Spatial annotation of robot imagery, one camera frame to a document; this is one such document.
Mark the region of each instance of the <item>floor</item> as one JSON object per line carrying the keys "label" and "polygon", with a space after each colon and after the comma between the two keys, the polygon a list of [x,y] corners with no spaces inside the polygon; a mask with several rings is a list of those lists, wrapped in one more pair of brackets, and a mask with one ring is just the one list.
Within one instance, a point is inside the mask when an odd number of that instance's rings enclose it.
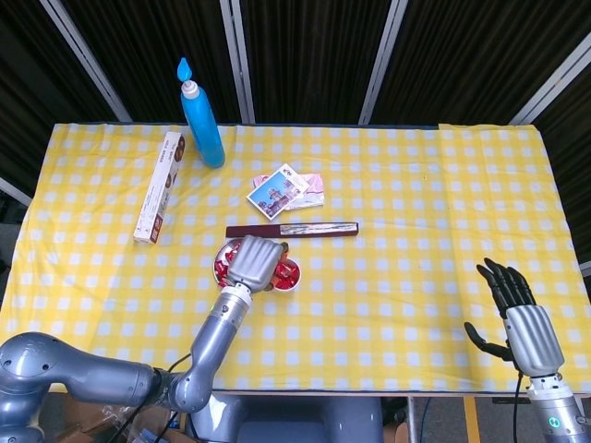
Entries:
{"label": "floor", "polygon": [[[0,258],[6,264],[12,261],[14,246],[17,241],[19,226],[0,223]],[[4,296],[9,269],[0,275],[0,303]],[[462,398],[431,398],[426,415],[424,414],[427,398],[416,399],[416,429],[422,439],[417,443],[463,443],[468,442],[464,419],[464,401]],[[50,394],[43,405],[40,417],[42,428],[48,441],[53,439],[63,428],[62,397]],[[587,415],[591,414],[589,401],[586,401]],[[506,443],[512,439],[513,406],[493,404],[491,398],[476,399],[477,421],[481,443]],[[518,441],[543,441],[537,432],[535,417],[531,405],[520,404],[518,407]]]}

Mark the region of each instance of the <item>robotic hand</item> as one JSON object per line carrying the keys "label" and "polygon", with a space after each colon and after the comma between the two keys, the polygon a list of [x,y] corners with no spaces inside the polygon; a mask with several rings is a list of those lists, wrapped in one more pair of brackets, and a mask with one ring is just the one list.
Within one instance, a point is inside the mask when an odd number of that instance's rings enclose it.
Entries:
{"label": "robotic hand", "polygon": [[468,337],[478,349],[506,362],[530,377],[527,397],[535,408],[548,443],[591,443],[586,421],[571,389],[558,372],[564,363],[561,347],[548,314],[536,305],[525,277],[489,258],[488,269],[477,265],[486,279],[507,332],[507,346],[487,343],[474,326],[464,323]]}
{"label": "robotic hand", "polygon": [[81,401],[141,407],[161,404],[194,413],[207,404],[213,376],[252,303],[270,289],[287,244],[247,236],[228,279],[191,346],[192,365],[170,374],[140,363],[84,353],[40,332],[19,334],[0,346],[0,443],[41,442],[37,417],[52,383]]}

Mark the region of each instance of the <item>gingham tablecloth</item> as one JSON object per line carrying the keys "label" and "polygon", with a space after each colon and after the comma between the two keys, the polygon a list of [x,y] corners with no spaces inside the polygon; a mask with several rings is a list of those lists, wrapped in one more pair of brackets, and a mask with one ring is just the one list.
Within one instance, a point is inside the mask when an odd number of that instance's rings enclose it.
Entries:
{"label": "gingham tablecloth", "polygon": [[[134,244],[159,144],[179,129],[187,149],[159,243]],[[288,162],[322,175],[326,203],[279,221],[355,221],[360,234],[290,242],[302,281],[256,295],[217,389],[513,390],[513,366],[463,331],[469,320],[490,341],[505,338],[475,270],[489,256],[530,281],[558,333],[562,373],[591,392],[591,309],[532,126],[221,131],[227,160],[213,171],[184,126],[56,126],[0,340],[41,330],[100,355],[170,365],[217,297],[211,265],[225,226],[266,222],[246,200],[252,178]]]}

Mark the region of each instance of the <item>table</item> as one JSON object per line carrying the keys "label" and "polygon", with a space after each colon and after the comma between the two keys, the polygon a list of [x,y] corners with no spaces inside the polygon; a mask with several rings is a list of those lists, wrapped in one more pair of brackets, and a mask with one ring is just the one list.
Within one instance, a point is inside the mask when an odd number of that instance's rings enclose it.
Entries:
{"label": "table", "polygon": [[[159,143],[186,134],[158,245],[132,240]],[[226,165],[206,169],[185,126],[56,125],[23,223],[0,340],[41,330],[100,355],[167,367],[217,297],[224,228],[265,222],[252,177],[290,163],[320,173],[322,208],[280,222],[350,221],[358,237],[290,242],[291,293],[261,293],[216,389],[513,391],[513,366],[479,352],[472,321],[503,341],[475,270],[512,265],[550,312],[562,373],[591,392],[591,308],[540,135],[532,126],[439,130],[221,126]]]}

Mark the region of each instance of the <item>blue dish soap bottle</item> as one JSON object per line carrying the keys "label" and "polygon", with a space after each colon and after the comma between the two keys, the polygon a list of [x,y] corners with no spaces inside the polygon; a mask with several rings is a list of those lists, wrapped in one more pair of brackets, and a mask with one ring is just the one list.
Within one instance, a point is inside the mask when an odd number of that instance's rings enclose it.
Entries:
{"label": "blue dish soap bottle", "polygon": [[181,58],[176,76],[183,82],[181,103],[185,118],[191,128],[201,159],[210,168],[219,168],[225,162],[220,131],[215,123],[210,102],[203,88],[191,80],[191,68],[185,57]]}

